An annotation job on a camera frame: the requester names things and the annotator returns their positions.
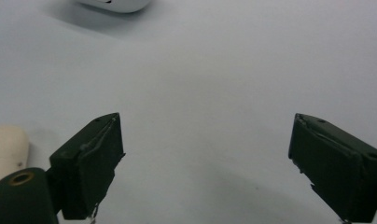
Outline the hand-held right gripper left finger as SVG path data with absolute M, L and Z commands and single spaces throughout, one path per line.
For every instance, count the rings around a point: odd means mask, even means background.
M 68 220 L 90 217 L 124 156 L 120 115 L 92 120 L 49 157 L 54 209 Z

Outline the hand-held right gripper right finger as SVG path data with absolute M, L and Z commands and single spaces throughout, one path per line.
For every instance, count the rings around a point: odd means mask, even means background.
M 296 114 L 288 157 L 340 219 L 373 221 L 377 212 L 375 147 L 324 119 Z

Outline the cream rounded object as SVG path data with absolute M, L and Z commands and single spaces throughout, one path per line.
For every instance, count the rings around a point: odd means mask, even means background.
M 24 169 L 29 155 L 29 138 L 23 128 L 0 125 L 0 180 Z

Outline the white rounded object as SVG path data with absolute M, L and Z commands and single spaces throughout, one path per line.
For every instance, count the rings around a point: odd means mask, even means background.
M 132 13 L 146 7 L 152 0 L 77 0 L 81 4 L 112 12 Z

